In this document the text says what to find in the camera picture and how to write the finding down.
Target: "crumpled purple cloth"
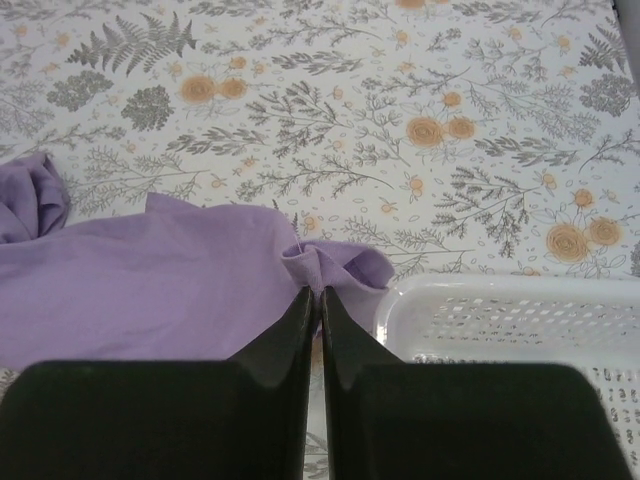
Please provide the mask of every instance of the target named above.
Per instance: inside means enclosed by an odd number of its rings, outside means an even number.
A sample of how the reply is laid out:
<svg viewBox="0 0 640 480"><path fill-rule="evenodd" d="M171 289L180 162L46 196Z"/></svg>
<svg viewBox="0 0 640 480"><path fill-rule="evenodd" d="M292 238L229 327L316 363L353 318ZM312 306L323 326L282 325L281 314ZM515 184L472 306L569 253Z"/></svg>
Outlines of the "crumpled purple cloth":
<svg viewBox="0 0 640 480"><path fill-rule="evenodd" d="M41 165L53 172L46 160ZM47 184L33 177L31 183ZM38 211L60 213L63 204ZM64 215L38 233L59 228ZM353 318L371 330L392 274L386 258L365 245L298 243L276 210L199 208L151 194L143 214L0 245L0 366L224 359L278 320L305 285L315 292L335 287Z"/></svg>
<svg viewBox="0 0 640 480"><path fill-rule="evenodd" d="M44 153L0 167L0 244L59 230L68 213L69 197Z"/></svg>

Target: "purple cloth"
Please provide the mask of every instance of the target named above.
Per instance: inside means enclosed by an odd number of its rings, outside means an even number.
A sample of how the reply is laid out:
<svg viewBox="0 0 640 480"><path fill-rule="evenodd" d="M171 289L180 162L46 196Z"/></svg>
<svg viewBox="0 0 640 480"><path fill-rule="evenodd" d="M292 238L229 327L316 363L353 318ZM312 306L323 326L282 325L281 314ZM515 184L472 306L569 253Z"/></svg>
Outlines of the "purple cloth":
<svg viewBox="0 0 640 480"><path fill-rule="evenodd" d="M69 197L44 153L0 167L0 244L59 230L68 213Z"/></svg>
<svg viewBox="0 0 640 480"><path fill-rule="evenodd" d="M279 319L304 285L334 286L371 330L392 273L364 245L298 244L272 209L203 209L152 194L143 214L0 245L0 366L227 358Z"/></svg>

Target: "folded cloth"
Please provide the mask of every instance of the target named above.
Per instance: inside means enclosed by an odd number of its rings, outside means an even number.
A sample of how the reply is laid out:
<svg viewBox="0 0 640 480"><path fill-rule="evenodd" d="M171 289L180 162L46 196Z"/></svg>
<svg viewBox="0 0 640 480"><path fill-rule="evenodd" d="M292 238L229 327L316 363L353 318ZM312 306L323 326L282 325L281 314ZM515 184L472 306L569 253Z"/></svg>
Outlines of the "folded cloth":
<svg viewBox="0 0 640 480"><path fill-rule="evenodd" d="M372 328L392 267L364 245L298 243L263 207L151 194L143 214L0 245L0 365L47 359L224 359L303 285L335 286Z"/></svg>
<svg viewBox="0 0 640 480"><path fill-rule="evenodd" d="M68 213L69 197L44 153L0 166L0 244L59 230Z"/></svg>

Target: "white plastic basket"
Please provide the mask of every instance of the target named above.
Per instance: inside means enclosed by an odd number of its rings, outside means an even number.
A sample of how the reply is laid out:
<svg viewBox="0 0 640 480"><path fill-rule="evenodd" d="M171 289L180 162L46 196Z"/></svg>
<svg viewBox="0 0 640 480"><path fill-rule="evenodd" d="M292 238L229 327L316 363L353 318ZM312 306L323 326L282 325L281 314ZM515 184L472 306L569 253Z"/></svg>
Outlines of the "white plastic basket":
<svg viewBox="0 0 640 480"><path fill-rule="evenodd" d="M411 277L380 303L376 337L405 361L553 362L578 368L598 391L640 480L640 283Z"/></svg>

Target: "table surface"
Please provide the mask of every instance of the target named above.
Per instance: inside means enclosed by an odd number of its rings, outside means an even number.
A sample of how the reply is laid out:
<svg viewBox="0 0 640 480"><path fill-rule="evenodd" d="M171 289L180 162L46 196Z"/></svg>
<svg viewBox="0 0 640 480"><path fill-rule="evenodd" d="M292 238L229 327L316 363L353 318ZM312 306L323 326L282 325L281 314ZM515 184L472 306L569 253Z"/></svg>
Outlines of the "table surface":
<svg viewBox="0 0 640 480"><path fill-rule="evenodd" d="M16 0L0 15L0 156L50 152L70 222L158 191L275 206L303 237L381 249L395 280L640 276L640 109L608 0ZM308 478L328 476L319 365Z"/></svg>

